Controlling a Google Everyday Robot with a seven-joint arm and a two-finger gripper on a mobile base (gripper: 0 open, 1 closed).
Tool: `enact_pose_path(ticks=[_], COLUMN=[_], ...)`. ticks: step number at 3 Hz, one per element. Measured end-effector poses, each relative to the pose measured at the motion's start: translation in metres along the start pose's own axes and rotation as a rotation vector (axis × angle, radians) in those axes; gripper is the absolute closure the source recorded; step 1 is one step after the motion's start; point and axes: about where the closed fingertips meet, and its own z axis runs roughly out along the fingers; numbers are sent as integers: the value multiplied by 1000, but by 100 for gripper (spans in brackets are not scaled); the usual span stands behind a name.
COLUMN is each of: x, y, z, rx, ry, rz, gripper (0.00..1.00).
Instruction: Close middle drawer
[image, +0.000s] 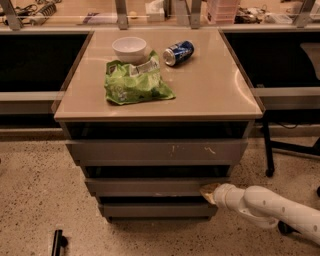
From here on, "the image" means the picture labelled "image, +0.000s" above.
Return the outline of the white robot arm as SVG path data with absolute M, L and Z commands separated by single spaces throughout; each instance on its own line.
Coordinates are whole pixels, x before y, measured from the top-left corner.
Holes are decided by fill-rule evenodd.
M 320 245 L 320 211 L 317 209 L 261 186 L 240 189 L 228 183 L 211 183 L 202 186 L 200 193 L 211 205 L 234 211 L 258 227 L 270 229 L 285 223 Z

